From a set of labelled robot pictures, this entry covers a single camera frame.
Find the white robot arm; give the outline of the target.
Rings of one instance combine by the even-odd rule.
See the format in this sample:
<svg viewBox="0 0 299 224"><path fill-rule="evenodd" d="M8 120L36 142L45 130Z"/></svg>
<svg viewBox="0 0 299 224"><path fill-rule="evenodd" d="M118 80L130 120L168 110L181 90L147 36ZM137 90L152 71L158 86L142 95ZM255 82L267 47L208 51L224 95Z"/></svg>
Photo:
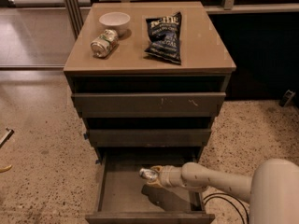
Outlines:
<svg viewBox="0 0 299 224"><path fill-rule="evenodd" d="M249 204L249 224L299 224L299 166L291 161L264 161L252 176L215 171L195 162L156 165L139 174L155 188L219 189Z"/></svg>

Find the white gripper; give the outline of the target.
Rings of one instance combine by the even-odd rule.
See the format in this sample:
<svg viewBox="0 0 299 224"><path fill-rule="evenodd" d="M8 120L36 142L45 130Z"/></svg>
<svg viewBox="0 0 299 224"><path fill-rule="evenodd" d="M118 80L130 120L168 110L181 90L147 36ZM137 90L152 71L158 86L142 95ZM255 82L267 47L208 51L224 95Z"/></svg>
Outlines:
<svg viewBox="0 0 299 224"><path fill-rule="evenodd" d="M165 188L181 188L183 180L181 177L181 168L171 165L156 165L150 167L151 170L159 173L159 180L148 181L147 185L157 189Z"/></svg>

